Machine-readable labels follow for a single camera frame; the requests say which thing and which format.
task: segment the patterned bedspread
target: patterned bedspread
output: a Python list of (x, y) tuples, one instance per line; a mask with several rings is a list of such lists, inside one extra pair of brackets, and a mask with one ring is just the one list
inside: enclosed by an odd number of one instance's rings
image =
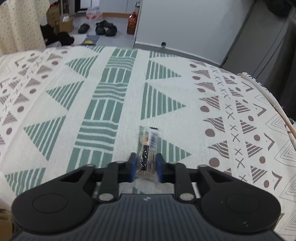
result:
[[(137, 152), (139, 130), (161, 130), (158, 150), (188, 168), (207, 164), (275, 195), (276, 232), (296, 237), (296, 152), (289, 129), (248, 80), (174, 55), (63, 47), (0, 58), (0, 197), (87, 163)], [(171, 193), (137, 179), (125, 193)]]

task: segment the green stripe pattern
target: green stripe pattern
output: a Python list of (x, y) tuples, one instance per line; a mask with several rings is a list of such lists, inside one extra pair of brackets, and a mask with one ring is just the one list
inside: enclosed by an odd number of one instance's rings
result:
[(47, 90), (46, 92), (57, 102), (59, 102), (63, 107), (69, 110), (83, 83), (84, 81), (80, 81), (56, 87), (54, 89)]
[(166, 96), (151, 85), (145, 83), (141, 120), (162, 115), (186, 107), (186, 105)]
[(112, 160), (122, 106), (137, 50), (116, 48), (102, 74), (79, 129), (67, 172)]
[(137, 50), (115, 49), (103, 71), (101, 83), (128, 84), (137, 53)]
[(45, 167), (4, 175), (16, 196), (41, 184)]
[(123, 103), (127, 86), (127, 83), (99, 83), (93, 94), (93, 99), (112, 99)]
[(175, 73), (162, 64), (156, 63), (151, 60), (148, 61), (146, 80), (167, 79), (174, 77), (181, 77), (181, 75)]
[[(144, 133), (144, 128), (142, 126), (140, 126), (140, 131), (139, 133), (141, 133), (142, 136), (148, 136), (148, 132), (146, 131), (145, 135), (143, 135)], [(157, 151), (156, 153), (161, 153), (163, 156), (163, 159), (166, 162), (172, 162), (172, 161), (180, 161), (188, 156), (190, 156), (191, 154), (175, 145), (173, 145), (170, 142), (167, 142), (165, 139), (162, 139), (160, 137), (157, 138), (156, 140), (157, 143)], [(138, 143), (138, 152), (140, 153), (142, 149), (142, 144)]]
[(121, 69), (127, 69), (128, 71), (132, 71), (133, 63), (135, 62), (135, 59), (132, 57), (114, 57), (111, 56), (106, 68), (121, 68)]
[(177, 57), (177, 56), (173, 55), (173, 54), (159, 53), (159, 52), (150, 51), (149, 58), (155, 58), (155, 57)]
[(77, 73), (81, 74), (85, 78), (89, 75), (89, 70), (96, 61), (98, 55), (90, 58), (77, 58), (66, 63), (71, 69), (75, 70)]
[(24, 127), (24, 131), (46, 160), (50, 158), (65, 117)]
[(93, 51), (95, 51), (97, 53), (101, 53), (102, 50), (104, 49), (104, 47), (105, 46), (101, 46), (101, 45), (99, 45), (99, 46), (91, 46), (91, 45), (86, 46), (86, 48), (89, 48), (89, 49), (91, 49), (91, 50), (93, 50)]

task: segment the black shoe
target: black shoe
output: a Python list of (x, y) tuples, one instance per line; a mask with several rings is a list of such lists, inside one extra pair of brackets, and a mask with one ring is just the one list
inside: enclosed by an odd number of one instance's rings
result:
[(117, 33), (117, 28), (115, 25), (113, 25), (112, 23), (110, 23), (109, 25), (109, 28), (107, 29), (106, 33), (105, 33), (105, 36), (109, 36), (109, 37), (112, 37), (112, 36), (115, 36)]
[(104, 26), (104, 28), (108, 28), (108, 27), (110, 27), (111, 23), (108, 23), (106, 20), (103, 20), (103, 21), (101, 21), (101, 22), (99, 22), (97, 24), (102, 24)]
[(104, 29), (104, 25), (101, 23), (96, 23), (96, 34), (97, 35), (104, 35), (106, 30)]
[(78, 29), (79, 34), (85, 34), (89, 30), (89, 25), (87, 23), (83, 23)]

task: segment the curtain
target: curtain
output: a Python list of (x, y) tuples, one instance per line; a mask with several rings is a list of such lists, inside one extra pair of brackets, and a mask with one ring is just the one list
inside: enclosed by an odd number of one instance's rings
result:
[(45, 48), (40, 22), (48, 0), (8, 0), (0, 5), (0, 56)]

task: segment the cardboard box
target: cardboard box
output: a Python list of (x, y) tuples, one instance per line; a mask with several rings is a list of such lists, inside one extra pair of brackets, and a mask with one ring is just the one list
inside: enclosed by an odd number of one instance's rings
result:
[(47, 24), (51, 27), (55, 27), (59, 22), (59, 15), (59, 6), (50, 7), (46, 13)]
[(67, 21), (67, 22), (60, 21), (59, 22), (59, 32), (60, 33), (61, 32), (66, 32), (66, 33), (72, 32), (74, 29), (73, 20), (74, 20), (74, 17), (70, 17), (69, 21)]

